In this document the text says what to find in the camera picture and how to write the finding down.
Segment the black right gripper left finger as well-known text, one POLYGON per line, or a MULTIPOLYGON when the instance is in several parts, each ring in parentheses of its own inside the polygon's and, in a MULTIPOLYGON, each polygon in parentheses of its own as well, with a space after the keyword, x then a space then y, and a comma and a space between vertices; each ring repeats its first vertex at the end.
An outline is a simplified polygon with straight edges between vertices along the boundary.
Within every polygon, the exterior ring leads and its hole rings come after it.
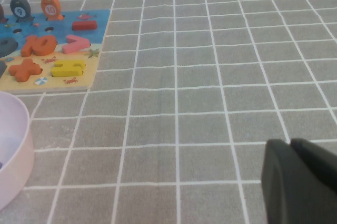
POLYGON ((291 142, 266 142, 261 185, 268 223, 336 223, 336 184, 318 180, 291 142))

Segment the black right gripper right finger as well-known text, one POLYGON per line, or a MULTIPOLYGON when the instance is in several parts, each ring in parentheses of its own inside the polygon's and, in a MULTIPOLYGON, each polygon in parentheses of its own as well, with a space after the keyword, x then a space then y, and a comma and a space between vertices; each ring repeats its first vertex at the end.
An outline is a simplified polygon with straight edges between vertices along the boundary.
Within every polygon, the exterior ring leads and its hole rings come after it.
POLYGON ((291 139, 291 148, 323 184, 336 184, 336 155, 302 138, 291 139))

